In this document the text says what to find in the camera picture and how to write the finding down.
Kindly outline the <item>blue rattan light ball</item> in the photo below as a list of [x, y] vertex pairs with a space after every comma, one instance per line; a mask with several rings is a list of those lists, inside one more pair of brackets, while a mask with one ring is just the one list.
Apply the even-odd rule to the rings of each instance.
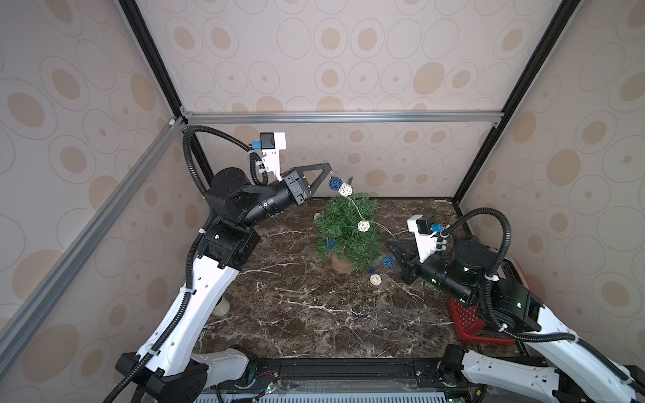
[[329, 188], [332, 191], [339, 191], [343, 186], [344, 181], [336, 176], [331, 176], [329, 179]]

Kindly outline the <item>white rattan light ball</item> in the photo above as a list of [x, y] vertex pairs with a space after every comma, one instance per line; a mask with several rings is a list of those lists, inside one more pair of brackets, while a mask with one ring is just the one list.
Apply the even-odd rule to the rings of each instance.
[[339, 195], [343, 197], [349, 197], [353, 194], [354, 190], [351, 185], [348, 183], [343, 183], [339, 188]]

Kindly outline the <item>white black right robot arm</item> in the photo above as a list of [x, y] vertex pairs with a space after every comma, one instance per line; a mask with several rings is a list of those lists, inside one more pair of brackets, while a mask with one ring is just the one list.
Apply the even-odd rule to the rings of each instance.
[[[497, 251], [478, 238], [458, 238], [444, 258], [447, 239], [469, 219], [495, 218], [502, 228]], [[407, 221], [414, 243], [390, 240], [389, 250], [408, 285], [422, 279], [463, 307], [476, 307], [488, 329], [521, 342], [546, 359], [544, 367], [494, 359], [474, 350], [449, 346], [438, 364], [443, 383], [494, 386], [541, 402], [634, 402], [644, 394], [644, 373], [606, 357], [566, 326], [521, 282], [498, 271], [512, 243], [507, 217], [495, 208], [475, 208], [443, 227], [432, 217]]]

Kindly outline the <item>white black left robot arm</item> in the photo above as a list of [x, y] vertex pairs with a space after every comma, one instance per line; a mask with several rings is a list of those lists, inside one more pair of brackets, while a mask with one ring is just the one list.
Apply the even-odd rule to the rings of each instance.
[[[245, 151], [251, 174], [240, 168], [221, 170], [204, 185], [197, 172], [191, 144], [196, 134], [211, 134]], [[182, 140], [187, 168], [208, 203], [206, 223], [186, 257], [186, 281], [159, 327], [135, 352], [122, 354], [115, 369], [124, 376], [109, 392], [113, 402], [127, 386], [137, 386], [135, 401], [148, 395], [157, 402], [193, 402], [207, 389], [224, 382], [255, 377], [252, 357], [240, 349], [193, 354], [193, 348], [216, 305], [260, 241], [255, 226], [302, 206], [324, 183], [328, 163], [297, 166], [280, 171], [280, 152], [286, 147], [282, 133], [262, 133], [252, 144], [203, 125], [188, 127]]]

